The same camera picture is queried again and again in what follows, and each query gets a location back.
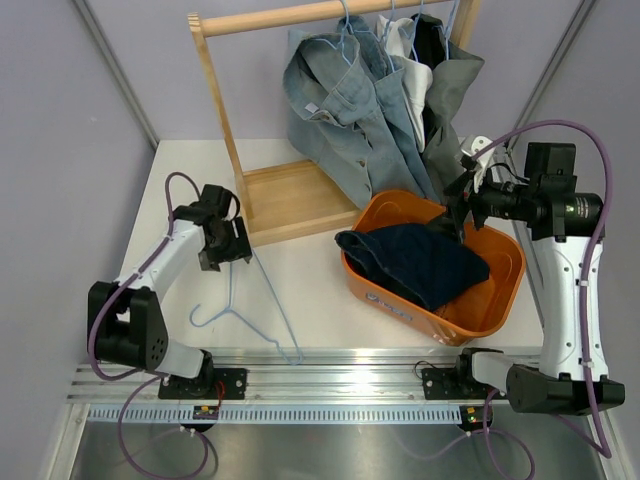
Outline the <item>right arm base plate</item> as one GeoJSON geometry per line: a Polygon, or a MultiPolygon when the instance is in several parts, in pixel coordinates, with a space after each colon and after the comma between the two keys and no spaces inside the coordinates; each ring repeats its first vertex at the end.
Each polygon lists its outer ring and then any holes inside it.
{"type": "Polygon", "coordinates": [[[455,368],[420,371],[426,400],[484,400],[492,387],[462,378],[455,368]]]}

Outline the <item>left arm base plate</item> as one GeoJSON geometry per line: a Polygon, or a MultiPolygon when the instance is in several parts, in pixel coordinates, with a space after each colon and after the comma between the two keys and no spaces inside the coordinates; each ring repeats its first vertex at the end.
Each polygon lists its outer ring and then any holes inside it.
{"type": "Polygon", "coordinates": [[[207,367],[197,377],[171,376],[159,386],[162,400],[244,400],[248,371],[244,368],[207,367]]]}

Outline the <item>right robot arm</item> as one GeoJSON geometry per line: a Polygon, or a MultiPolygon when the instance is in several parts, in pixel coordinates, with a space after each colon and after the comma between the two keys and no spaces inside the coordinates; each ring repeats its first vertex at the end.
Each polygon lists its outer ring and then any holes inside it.
{"type": "Polygon", "coordinates": [[[456,389],[476,396],[495,387],[519,413],[583,416],[622,405],[625,387],[610,379],[600,343],[604,204],[597,194],[577,192],[575,146],[530,144],[524,174],[514,182],[492,180],[488,138],[469,136],[460,151],[464,172],[445,188],[446,210],[430,225],[466,243],[465,230],[480,230],[490,217],[526,224],[543,280],[543,345],[537,367],[498,350],[464,349],[456,389]]]}

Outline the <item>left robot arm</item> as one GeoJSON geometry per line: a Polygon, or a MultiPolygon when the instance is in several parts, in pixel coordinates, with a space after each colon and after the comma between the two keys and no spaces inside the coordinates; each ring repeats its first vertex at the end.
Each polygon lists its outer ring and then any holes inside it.
{"type": "Polygon", "coordinates": [[[188,260],[203,271],[248,262],[252,250],[240,202],[230,190],[207,184],[198,199],[170,209],[168,232],[149,257],[128,275],[96,282],[88,293],[87,350],[102,380],[100,361],[127,367],[127,373],[156,374],[195,398],[220,389],[210,354],[169,336],[161,303],[188,260]]]}

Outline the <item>light blue wire hanger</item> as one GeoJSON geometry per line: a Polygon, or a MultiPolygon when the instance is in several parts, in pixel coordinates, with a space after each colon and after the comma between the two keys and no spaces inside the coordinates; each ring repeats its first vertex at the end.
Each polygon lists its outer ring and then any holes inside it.
{"type": "Polygon", "coordinates": [[[238,312],[234,307],[233,307],[233,300],[234,300],[234,266],[230,265],[229,266],[229,275],[228,275],[228,295],[227,295],[227,302],[226,305],[217,313],[215,313],[213,316],[211,316],[209,319],[205,320],[204,322],[198,323],[195,321],[195,315],[198,313],[199,309],[201,308],[201,304],[198,303],[196,305],[193,306],[193,308],[191,309],[189,315],[188,315],[188,322],[192,327],[195,328],[204,328],[210,324],[212,324],[213,322],[215,322],[216,320],[226,316],[226,315],[231,315],[234,316],[235,318],[237,318],[238,320],[240,320],[246,327],[248,327],[253,333],[255,333],[256,335],[258,335],[262,340],[264,340],[265,342],[271,344],[274,346],[274,348],[276,349],[277,353],[280,355],[280,357],[284,360],[284,362],[286,364],[288,364],[289,366],[300,366],[304,363],[305,361],[305,356],[303,353],[303,350],[301,349],[294,329],[291,325],[291,322],[289,320],[288,315],[286,314],[283,305],[280,301],[280,298],[278,296],[278,294],[276,293],[276,290],[263,266],[263,263],[260,259],[260,257],[257,255],[257,252],[255,250],[252,251],[253,254],[253,259],[256,261],[258,270],[261,274],[262,280],[264,281],[264,283],[266,284],[266,286],[268,287],[269,293],[271,295],[271,299],[273,300],[273,302],[275,303],[279,314],[284,322],[284,325],[286,327],[286,330],[289,334],[289,338],[293,344],[294,350],[297,354],[297,359],[294,360],[292,357],[290,357],[286,352],[284,347],[280,344],[280,342],[275,339],[275,338],[271,338],[270,336],[268,336],[264,331],[262,331],[261,329],[259,329],[253,322],[251,322],[248,318],[246,318],[244,315],[242,315],[240,312],[238,312]]]}

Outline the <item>dark blue denim skirt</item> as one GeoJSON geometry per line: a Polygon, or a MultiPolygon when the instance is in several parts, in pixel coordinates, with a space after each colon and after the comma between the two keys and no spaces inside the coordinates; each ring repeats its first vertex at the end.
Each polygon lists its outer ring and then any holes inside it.
{"type": "Polygon", "coordinates": [[[479,255],[423,224],[347,230],[335,241],[360,276],[431,312],[490,276],[479,255]]]}

